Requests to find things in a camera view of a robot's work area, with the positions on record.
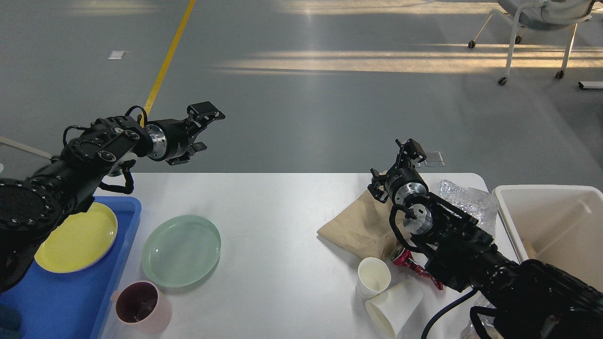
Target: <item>white table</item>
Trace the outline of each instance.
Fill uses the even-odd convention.
[[[476,174],[422,177],[434,192],[441,179],[487,190]],[[101,337],[385,338],[355,293],[360,259],[316,234],[360,196],[370,178],[369,173],[134,174],[132,196],[142,203],[142,216],[120,290],[147,279],[140,263],[143,244],[158,225],[178,215],[197,214],[212,221],[221,234],[221,257],[207,279],[180,289],[161,288],[173,305],[171,323],[163,332],[138,333],[118,322],[112,310]],[[500,220],[496,235],[499,250],[516,260]],[[420,337],[427,321],[461,295],[449,288],[438,291],[429,279],[407,268],[390,263],[390,269],[390,286],[416,279],[425,293],[399,338]],[[458,338],[472,305],[473,299],[446,314],[429,338]]]

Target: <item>pink mug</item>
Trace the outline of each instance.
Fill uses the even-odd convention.
[[[119,321],[146,334],[162,331],[172,319],[172,304],[150,281],[137,281],[113,292],[111,301]]]

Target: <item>brown paper bag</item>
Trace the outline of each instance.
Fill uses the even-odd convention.
[[[387,261],[397,243],[389,222],[391,207],[389,200],[382,204],[366,190],[318,234],[361,259],[372,256]]]

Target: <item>sunlight on floor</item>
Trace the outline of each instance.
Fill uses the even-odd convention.
[[[223,71],[355,71],[399,73],[482,73],[503,70],[507,49],[503,45],[482,44],[468,49],[461,44],[445,44],[450,51],[273,51],[259,52],[248,59],[227,61]],[[563,50],[558,46],[517,45],[514,68],[561,67]],[[603,67],[603,47],[575,48],[568,68]]]
[[[71,1],[66,7],[68,16],[118,16],[157,13],[165,6],[147,0],[87,0]]]
[[[278,0],[279,10],[294,14],[476,14],[497,8],[493,2],[440,2],[428,0]]]

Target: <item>white plastic bin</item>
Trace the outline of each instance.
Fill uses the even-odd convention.
[[[603,291],[603,194],[598,189],[510,185],[493,193],[521,261],[552,264]]]

